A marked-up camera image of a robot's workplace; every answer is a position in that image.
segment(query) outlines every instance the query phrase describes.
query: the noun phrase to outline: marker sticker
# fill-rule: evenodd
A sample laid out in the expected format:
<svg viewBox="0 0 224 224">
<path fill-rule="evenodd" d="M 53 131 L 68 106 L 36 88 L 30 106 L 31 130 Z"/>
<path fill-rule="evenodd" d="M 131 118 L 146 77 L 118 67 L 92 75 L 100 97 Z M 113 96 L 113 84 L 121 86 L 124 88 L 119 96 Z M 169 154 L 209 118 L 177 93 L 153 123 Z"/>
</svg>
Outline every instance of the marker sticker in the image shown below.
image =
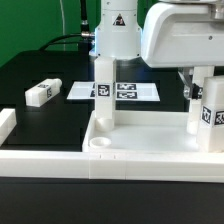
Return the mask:
<svg viewBox="0 0 224 224">
<path fill-rule="evenodd" d="M 52 96 L 52 90 L 51 90 L 51 88 L 49 88 L 47 90 L 47 98 L 50 98 L 51 96 Z"/>
<path fill-rule="evenodd" d="M 206 124 L 211 124 L 211 117 L 212 117 L 212 111 L 208 109 L 207 107 L 203 106 L 202 107 L 202 115 L 201 119 L 206 123 Z"/>
<path fill-rule="evenodd" d="M 97 97 L 110 97 L 110 84 L 97 84 Z"/>
<path fill-rule="evenodd" d="M 39 86 L 37 86 L 37 87 L 39 87 L 39 88 L 47 88 L 49 85 L 44 85 L 44 84 L 40 84 Z"/>
<path fill-rule="evenodd" d="M 138 94 L 137 92 L 124 92 L 124 91 L 121 91 L 121 92 L 117 92 L 117 99 L 122 99 L 122 100 L 126 100 L 126 99 L 138 99 Z"/>
<path fill-rule="evenodd" d="M 217 111 L 215 113 L 215 122 L 214 125 L 224 125 L 224 111 Z"/>
<path fill-rule="evenodd" d="M 118 15 L 118 17 L 114 21 L 113 25 L 114 26 L 126 26 L 121 14 Z"/>
<path fill-rule="evenodd" d="M 137 86 L 136 84 L 125 84 L 125 83 L 118 83 L 117 84 L 117 90 L 125 90 L 125 91 L 128 91 L 128 90 L 137 90 Z"/>
</svg>

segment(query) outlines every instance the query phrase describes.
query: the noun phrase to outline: white block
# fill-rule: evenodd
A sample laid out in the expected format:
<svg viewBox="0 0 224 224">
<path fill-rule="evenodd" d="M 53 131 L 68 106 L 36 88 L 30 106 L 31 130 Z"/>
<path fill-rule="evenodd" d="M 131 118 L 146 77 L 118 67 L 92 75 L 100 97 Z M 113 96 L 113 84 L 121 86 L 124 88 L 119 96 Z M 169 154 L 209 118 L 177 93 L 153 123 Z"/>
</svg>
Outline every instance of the white block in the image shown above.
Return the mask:
<svg viewBox="0 0 224 224">
<path fill-rule="evenodd" d="M 40 107 L 60 92 L 60 79 L 46 79 L 25 92 L 26 105 Z"/>
<path fill-rule="evenodd" d="M 110 131 L 114 128 L 116 59 L 99 57 L 95 60 L 95 114 L 96 128 Z"/>
<path fill-rule="evenodd" d="M 0 113 L 0 146 L 16 126 L 15 109 L 3 109 Z"/>
<path fill-rule="evenodd" d="M 214 75 L 214 66 L 198 66 L 194 67 L 194 75 L 192 82 L 203 87 L 205 77 Z M 201 99 L 190 100 L 190 108 L 187 123 L 187 132 L 193 135 L 197 134 L 198 124 L 201 112 Z"/>
<path fill-rule="evenodd" d="M 224 76 L 206 78 L 197 143 L 202 151 L 224 151 Z"/>
</svg>

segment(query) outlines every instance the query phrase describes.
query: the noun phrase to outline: white plastic fixture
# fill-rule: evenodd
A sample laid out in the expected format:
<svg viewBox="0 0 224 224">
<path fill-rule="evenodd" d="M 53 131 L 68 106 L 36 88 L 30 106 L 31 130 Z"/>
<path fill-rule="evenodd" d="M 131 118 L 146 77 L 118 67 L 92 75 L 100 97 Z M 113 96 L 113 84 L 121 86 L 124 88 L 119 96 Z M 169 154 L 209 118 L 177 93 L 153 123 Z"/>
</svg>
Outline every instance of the white plastic fixture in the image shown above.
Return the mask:
<svg viewBox="0 0 224 224">
<path fill-rule="evenodd" d="M 25 92 L 26 105 L 40 107 L 60 92 L 60 79 L 46 79 Z"/>
<path fill-rule="evenodd" d="M 205 79 L 197 143 L 205 152 L 224 151 L 224 76 Z"/>
<path fill-rule="evenodd" d="M 15 109 L 3 109 L 0 113 L 0 146 L 16 126 Z"/>
<path fill-rule="evenodd" d="M 94 61 L 96 127 L 101 131 L 114 128 L 116 59 L 99 57 Z"/>
<path fill-rule="evenodd" d="M 142 29 L 137 0 L 101 0 L 101 22 L 95 30 L 96 56 L 129 60 L 141 56 Z"/>
</svg>

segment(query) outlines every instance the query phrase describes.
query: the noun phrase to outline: black tabletop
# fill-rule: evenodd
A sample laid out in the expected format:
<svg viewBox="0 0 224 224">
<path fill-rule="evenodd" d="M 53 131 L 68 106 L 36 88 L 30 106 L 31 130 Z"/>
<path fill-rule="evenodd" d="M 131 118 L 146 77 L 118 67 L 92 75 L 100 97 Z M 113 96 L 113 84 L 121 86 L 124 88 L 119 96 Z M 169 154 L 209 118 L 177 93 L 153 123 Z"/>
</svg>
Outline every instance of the black tabletop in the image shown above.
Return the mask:
<svg viewBox="0 0 224 224">
<path fill-rule="evenodd" d="M 40 108 L 28 107 L 25 91 L 47 78 L 61 92 Z M 94 63 L 78 52 L 27 51 L 0 69 L 0 110 L 15 108 L 17 126 L 2 149 L 81 151 L 93 100 L 67 100 L 74 81 L 93 81 Z M 155 83 L 160 102 L 119 102 L 117 110 L 185 111 L 177 69 L 150 69 L 143 61 L 118 64 L 118 82 Z"/>
</svg>

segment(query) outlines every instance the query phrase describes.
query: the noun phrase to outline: small white block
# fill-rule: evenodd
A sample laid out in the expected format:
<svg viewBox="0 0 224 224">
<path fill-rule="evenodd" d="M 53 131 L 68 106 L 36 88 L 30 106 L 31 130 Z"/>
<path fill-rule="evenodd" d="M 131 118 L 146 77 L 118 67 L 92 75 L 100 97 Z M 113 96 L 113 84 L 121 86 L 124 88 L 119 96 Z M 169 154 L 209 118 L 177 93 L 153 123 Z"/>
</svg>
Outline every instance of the small white block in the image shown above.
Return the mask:
<svg viewBox="0 0 224 224">
<path fill-rule="evenodd" d="M 0 146 L 16 126 L 15 109 L 3 109 L 0 113 Z"/>
<path fill-rule="evenodd" d="M 26 105 L 40 107 L 60 92 L 60 79 L 46 79 L 25 92 Z"/>
</svg>

